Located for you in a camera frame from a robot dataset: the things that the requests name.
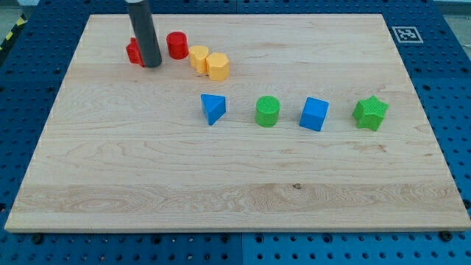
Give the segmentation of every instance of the wood grain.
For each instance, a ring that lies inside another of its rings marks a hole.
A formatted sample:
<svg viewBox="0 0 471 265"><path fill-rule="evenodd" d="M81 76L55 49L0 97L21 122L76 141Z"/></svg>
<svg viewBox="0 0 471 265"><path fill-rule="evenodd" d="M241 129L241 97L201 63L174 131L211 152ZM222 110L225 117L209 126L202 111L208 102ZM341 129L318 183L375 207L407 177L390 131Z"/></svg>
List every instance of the wood grain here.
<svg viewBox="0 0 471 265"><path fill-rule="evenodd" d="M92 15L6 229L10 232L466 230L470 218L380 15L155 15L163 64L130 65L126 15ZM165 51L230 59L212 82ZM227 97L212 127L201 93ZM273 128L255 102L281 101ZM377 132L352 111L388 102ZM329 101L322 132L305 98Z"/></svg>

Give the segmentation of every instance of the blue pegboard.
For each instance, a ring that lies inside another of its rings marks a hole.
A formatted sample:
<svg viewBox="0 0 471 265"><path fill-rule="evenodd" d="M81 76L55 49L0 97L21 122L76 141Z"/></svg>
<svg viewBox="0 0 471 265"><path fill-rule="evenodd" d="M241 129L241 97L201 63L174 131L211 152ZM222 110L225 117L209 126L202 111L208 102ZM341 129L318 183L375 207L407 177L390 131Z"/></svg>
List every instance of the blue pegboard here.
<svg viewBox="0 0 471 265"><path fill-rule="evenodd" d="M415 27L422 43L393 39L458 189L470 204L471 62L432 1L161 0L151 1L151 8L154 13L380 13L392 35L393 27ZM2 227L88 16L106 13L126 13L124 2L41 1L0 67ZM0 230L0 264L242 262L471 264L471 232L451 236L438 233L38 236L11 235Z"/></svg>

